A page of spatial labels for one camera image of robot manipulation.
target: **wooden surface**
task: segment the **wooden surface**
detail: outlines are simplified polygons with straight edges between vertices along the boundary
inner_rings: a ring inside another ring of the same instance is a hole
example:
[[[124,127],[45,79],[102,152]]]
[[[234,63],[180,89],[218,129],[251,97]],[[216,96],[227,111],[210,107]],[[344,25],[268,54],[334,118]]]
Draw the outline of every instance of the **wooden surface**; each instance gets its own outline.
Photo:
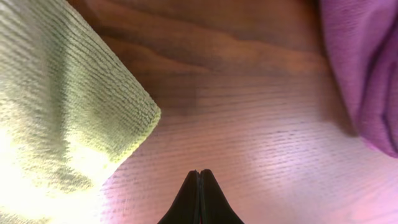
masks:
[[[71,0],[162,108],[93,216],[156,223],[211,169],[245,223],[398,223],[398,161],[350,128],[303,0]]]

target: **purple towel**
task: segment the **purple towel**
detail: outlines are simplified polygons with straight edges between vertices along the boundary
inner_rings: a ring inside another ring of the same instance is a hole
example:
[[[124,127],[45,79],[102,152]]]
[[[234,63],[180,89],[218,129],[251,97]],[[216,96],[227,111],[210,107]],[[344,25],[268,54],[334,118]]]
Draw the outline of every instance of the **purple towel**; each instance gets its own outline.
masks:
[[[398,157],[398,0],[321,0],[328,54],[348,113],[374,148]]]

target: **black pointed object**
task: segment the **black pointed object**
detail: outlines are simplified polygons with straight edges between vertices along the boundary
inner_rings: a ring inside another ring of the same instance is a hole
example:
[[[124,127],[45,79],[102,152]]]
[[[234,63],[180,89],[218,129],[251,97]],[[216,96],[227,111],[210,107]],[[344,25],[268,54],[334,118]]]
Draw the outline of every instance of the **black pointed object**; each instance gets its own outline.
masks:
[[[242,224],[211,170],[190,171],[159,224]]]

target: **yellow towel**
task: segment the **yellow towel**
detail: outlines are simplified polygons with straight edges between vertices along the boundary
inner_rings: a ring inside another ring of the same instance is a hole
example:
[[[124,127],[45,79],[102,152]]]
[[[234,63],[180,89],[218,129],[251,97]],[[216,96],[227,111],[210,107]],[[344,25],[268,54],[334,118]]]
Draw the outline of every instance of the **yellow towel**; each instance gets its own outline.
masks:
[[[0,223],[78,223],[159,118],[66,1],[0,0]]]

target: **cloth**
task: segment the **cloth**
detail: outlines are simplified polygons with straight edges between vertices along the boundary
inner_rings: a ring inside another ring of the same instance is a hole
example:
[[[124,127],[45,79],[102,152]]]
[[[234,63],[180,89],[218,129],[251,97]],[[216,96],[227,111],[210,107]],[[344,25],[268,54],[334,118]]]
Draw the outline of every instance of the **cloth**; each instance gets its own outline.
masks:
[[[0,223],[89,223],[74,212],[159,119],[66,1],[0,0]]]
[[[398,157],[398,0],[321,0],[326,48],[348,113],[373,148]]]

